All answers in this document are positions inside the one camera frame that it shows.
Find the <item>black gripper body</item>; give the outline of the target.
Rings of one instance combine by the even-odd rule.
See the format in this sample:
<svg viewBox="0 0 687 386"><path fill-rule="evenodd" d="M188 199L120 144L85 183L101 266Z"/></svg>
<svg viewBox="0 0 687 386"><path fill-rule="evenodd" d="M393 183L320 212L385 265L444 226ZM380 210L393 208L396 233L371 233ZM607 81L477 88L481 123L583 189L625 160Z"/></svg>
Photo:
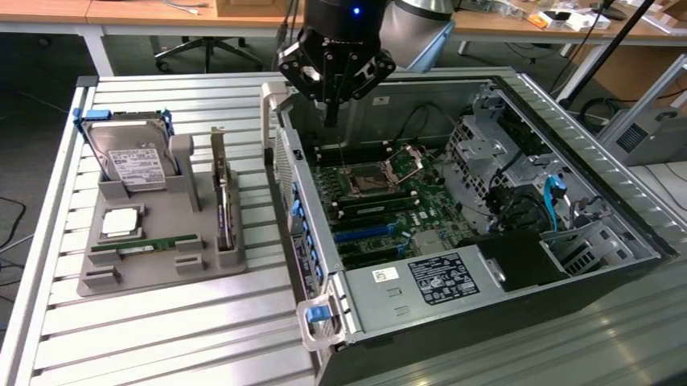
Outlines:
<svg viewBox="0 0 687 386"><path fill-rule="evenodd" d="M308 1L299 46L321 77L357 72L380 52L384 1Z"/></svg>

